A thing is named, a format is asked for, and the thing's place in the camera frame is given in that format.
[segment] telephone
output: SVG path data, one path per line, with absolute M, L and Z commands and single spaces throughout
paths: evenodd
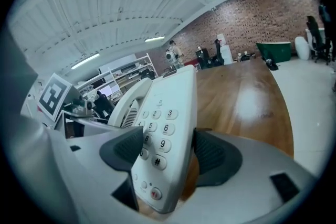
M 196 71 L 186 66 L 134 85 L 109 125 L 143 126 L 143 148 L 132 167 L 136 194 L 161 214 L 175 209 L 191 160 L 197 120 Z

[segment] brown table surface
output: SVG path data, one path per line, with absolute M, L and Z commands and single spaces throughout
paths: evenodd
M 259 59 L 201 70 L 197 73 L 197 127 L 262 141 L 293 157 L 293 135 L 281 91 Z M 193 156 L 182 197 L 195 190 L 199 175 Z M 160 220 L 168 216 L 138 200 L 140 213 Z

